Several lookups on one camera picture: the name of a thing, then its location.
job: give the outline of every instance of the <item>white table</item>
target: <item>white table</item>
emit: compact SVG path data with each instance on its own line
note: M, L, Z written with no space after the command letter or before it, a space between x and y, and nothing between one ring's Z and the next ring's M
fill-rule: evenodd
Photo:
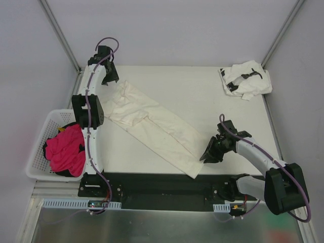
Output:
M249 132L278 157L262 96L251 101L226 96L219 67L117 66L119 81L129 81L141 92L181 117L203 135L217 134L219 115L233 121L238 131ZM182 174L118 125L105 119L102 126L104 171L119 173ZM261 175L245 158L229 152L217 164L205 164L200 174Z

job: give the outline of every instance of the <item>white plastic basket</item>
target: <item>white plastic basket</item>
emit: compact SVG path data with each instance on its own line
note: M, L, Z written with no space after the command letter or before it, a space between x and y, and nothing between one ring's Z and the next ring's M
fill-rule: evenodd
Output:
M79 177L64 177L56 175L51 170L50 162L44 158L43 154L43 145L46 140L54 138L58 134L58 128L72 122L75 122L73 110L52 110L48 114L28 160L26 168L26 174L28 177L45 181L78 181L82 178L84 172Z

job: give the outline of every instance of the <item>purple cable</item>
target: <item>purple cable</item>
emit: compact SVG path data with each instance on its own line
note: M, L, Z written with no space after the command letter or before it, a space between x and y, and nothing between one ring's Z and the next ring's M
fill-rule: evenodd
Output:
M98 42L98 44L96 45L96 48L95 48L95 50L97 50L97 48L98 48L98 46L99 46L99 44L102 42L102 41L104 41L105 39L113 39L114 41L116 41L117 42L117 47L116 47L116 49L115 50L113 50L108 56L106 56L106 57L104 57L103 59L101 59L98 63L97 63L97 65L94 67L94 69L93 69L93 72L91 73L91 75L90 75L90 78L89 78L89 81L88 81L88 84L87 84L87 88L89 88L89 86L90 86L90 83L91 83L91 80L92 80L92 78L93 78L93 74L94 74L94 72L96 71L96 69L97 69L97 67L103 62L103 61L105 61L105 60L107 60L109 57L111 57L117 50L118 50L118 48L119 48L119 42L118 42L118 40L117 39L115 39L115 38L113 38L113 37L105 37L105 38L103 38L102 40L100 40L99 42ZM108 205L109 205L109 203L110 203L110 201L111 201L111 199L112 199L112 190L111 190L111 186L110 186L110 184L109 184L109 181L97 170L97 168L95 167L95 165L94 165L94 163L93 163L93 161L92 161L92 158L91 158L91 154L90 154L90 135L91 135L91 132L90 132L90 127L91 127L91 111L90 111L90 103L89 103L89 98L88 98L88 92L89 92L89 90L86 90L86 95L85 95L85 97L86 97L86 104L87 104L87 107L88 107L88 120L89 120L89 122L88 122L88 138L87 138L87 151L88 151L88 156L89 156L89 160L90 160L90 163L91 163L91 166L93 167L93 169L96 171L96 173L107 183L107 185L108 185L108 188L109 188L109 194L110 194L110 197L109 197L109 200L107 201L107 204L102 208L102 210L100 210L100 211L98 211L98 212L94 212L94 214L100 214L100 213L102 213L102 212L104 212L105 211L105 209L108 207Z
M250 213L252 213L257 208L257 206L260 204L260 202L261 202L261 200L258 200L258 202L253 206L253 208L251 208L251 210L249 210L244 215L242 215L242 217L243 216L245 217L246 215L249 215ZM234 217L234 218L232 217L232 218L229 218L226 220L219 220L218 218L216 218L216 216L214 216L214 218L220 223L227 223L227 222L231 221L232 219L240 219L241 217Z
M307 210L307 218L306 219L301 219L301 218L298 218L296 215L292 214L291 212L288 212L291 216L293 216L295 219L299 220L300 222L303 222L303 223L308 223L311 219L311 211L310 211L310 205L309 205L309 202L308 202L308 199L307 199L307 196L306 196L306 193L304 192L302 186L298 183L298 181L281 165L279 164L267 151L265 151L263 148L261 148L260 146L258 146L257 144L254 144L253 142L247 140L247 139L244 139L244 138L241 138L239 137L238 135L232 133L225 125L224 125L224 121L225 121L225 115L224 114L220 114L219 116L219 121L221 123L221 125L223 126L223 128L230 134L232 135L234 138L236 139L239 139L239 140L242 140L254 147L256 147L259 151L261 151L265 156L267 156L271 161L273 161L273 163L278 166L292 181L293 183L297 186L299 192L302 194L302 197L305 201L305 205L306 205L306 210Z

